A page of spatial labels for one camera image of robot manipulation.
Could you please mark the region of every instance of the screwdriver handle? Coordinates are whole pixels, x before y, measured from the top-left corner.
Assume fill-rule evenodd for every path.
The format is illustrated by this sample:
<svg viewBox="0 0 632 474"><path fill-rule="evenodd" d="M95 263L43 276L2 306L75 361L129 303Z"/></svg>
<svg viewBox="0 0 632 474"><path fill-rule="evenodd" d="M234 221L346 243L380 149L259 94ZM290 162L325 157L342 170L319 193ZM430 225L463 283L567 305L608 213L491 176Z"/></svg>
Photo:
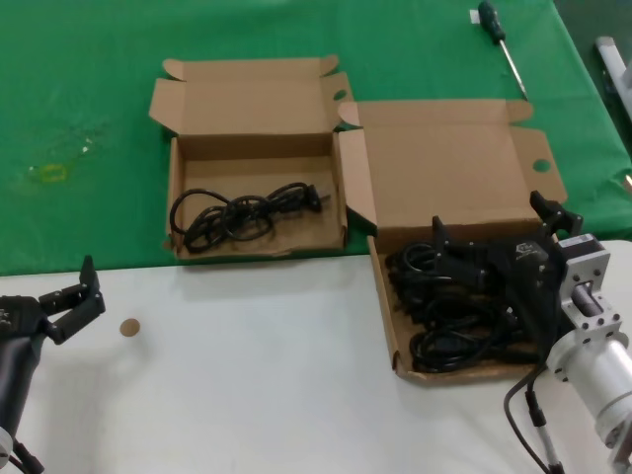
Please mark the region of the screwdriver handle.
<svg viewBox="0 0 632 474"><path fill-rule="evenodd" d="M498 12L487 0L483 0L479 4L478 17L483 30L490 35L494 44L498 44L499 42L505 40L505 32L503 31L501 22L498 19Z"/></svg>

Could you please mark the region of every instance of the cardboard box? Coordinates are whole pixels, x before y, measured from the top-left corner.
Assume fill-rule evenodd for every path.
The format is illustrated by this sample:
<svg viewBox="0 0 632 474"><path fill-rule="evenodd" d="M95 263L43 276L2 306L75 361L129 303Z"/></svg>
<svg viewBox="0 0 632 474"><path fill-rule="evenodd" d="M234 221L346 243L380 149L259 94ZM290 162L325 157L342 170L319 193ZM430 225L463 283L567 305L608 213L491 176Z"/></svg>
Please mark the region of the cardboard box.
<svg viewBox="0 0 632 474"><path fill-rule="evenodd" d="M167 234L180 259L284 255L344 247L347 215L341 190L338 105L353 99L336 56L306 59L184 62L168 59L173 79L158 79L150 116L178 136L171 144ZM283 218L249 242L225 241L190 254L172 235L169 210L185 190L204 188L227 198L266 196L292 182L315 185L323 211ZM211 197L188 197L176 220L188 227Z"/></svg>
<svg viewBox="0 0 632 474"><path fill-rule="evenodd" d="M492 361L446 374L413 371L409 342L421 327L397 309L384 260L411 241L430 240L434 215L454 238L482 240L534 229L532 190L566 199L544 133L514 125L531 117L531 104L346 103L340 115L361 127L340 136L345 193L349 208L377 228L369 248L393 369L432 382L526 372Z"/></svg>

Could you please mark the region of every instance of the screwdriver shaft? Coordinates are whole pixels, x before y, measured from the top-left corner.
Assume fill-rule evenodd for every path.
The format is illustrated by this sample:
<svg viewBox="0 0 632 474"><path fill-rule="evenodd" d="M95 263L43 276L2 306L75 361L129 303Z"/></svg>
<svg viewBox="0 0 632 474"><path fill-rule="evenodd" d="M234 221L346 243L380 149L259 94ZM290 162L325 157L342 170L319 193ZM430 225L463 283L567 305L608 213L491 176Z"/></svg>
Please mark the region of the screwdriver shaft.
<svg viewBox="0 0 632 474"><path fill-rule="evenodd" d="M505 42L501 40L499 41L499 43L501 45L501 48L503 49L503 53L505 54L505 57L507 58L507 62L510 64L510 68L512 69L512 72L513 72L513 77L515 77L515 80L517 81L517 85L522 92L522 96L524 97L526 101L528 101L528 98L526 97L526 89L524 88L522 79L520 79L520 75L517 73L517 69L515 68L515 64L514 64L514 61L512 60L512 56L510 55L510 52L507 50L507 47L505 46Z"/></svg>

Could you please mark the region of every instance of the screwdriver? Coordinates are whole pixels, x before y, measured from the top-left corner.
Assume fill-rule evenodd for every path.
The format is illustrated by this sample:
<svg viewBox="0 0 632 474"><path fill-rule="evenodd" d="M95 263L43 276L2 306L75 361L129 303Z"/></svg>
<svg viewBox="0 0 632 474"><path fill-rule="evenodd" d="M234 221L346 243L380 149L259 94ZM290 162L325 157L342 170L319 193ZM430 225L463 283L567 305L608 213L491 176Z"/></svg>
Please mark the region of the screwdriver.
<svg viewBox="0 0 632 474"><path fill-rule="evenodd" d="M513 76L517 81L517 85L522 91L522 96L526 101L528 101L526 97L526 89L524 88L524 84L522 84L522 79L520 79L520 75L517 73L517 69L515 68L514 62L512 61L510 52L507 50L507 46L505 45L506 35L503 27L501 27L501 21L498 19L498 12L490 2L484 0L478 6L478 17L483 30L485 30L489 34L494 44L499 44L503 49L505 57L507 58L507 61L510 64L510 68L513 71Z"/></svg>

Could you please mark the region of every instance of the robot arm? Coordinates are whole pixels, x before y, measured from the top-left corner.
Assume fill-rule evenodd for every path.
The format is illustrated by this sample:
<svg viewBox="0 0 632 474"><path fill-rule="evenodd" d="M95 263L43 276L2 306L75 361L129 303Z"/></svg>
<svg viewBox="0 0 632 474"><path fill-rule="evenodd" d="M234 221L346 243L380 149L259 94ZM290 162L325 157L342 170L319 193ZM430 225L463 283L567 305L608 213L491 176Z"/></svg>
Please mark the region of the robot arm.
<svg viewBox="0 0 632 474"><path fill-rule="evenodd" d="M105 312L99 288L92 258L86 257L79 284L39 300L27 296L0 297L0 469L15 451L23 472L43 472L41 464L15 441L31 379L40 363L41 346L46 337L58 345L64 343ZM48 320L49 316L64 311L67 313L58 320Z"/></svg>
<svg viewBox="0 0 632 474"><path fill-rule="evenodd" d="M620 315L601 292L610 254L590 234L560 241L564 263L560 302L573 329L553 346L547 365L573 385L612 453L616 474L630 474L632 454L632 359Z"/></svg>
<svg viewBox="0 0 632 474"><path fill-rule="evenodd" d="M632 474L632 359L626 351L628 338L620 332L620 315L601 292L609 253L591 234L580 235L580 216L538 192L531 194L530 202L542 219L536 232L469 243L469 253L467 246L451 242L436 217L437 270L478 289L503 288L539 348L541 368L546 365L558 380L571 383L594 417L599 438L612 449L608 462L613 472ZM559 231L569 237L558 240ZM548 469L525 447L545 472L563 472L535 400L537 373L515 389L528 382L529 413L542 438Z"/></svg>

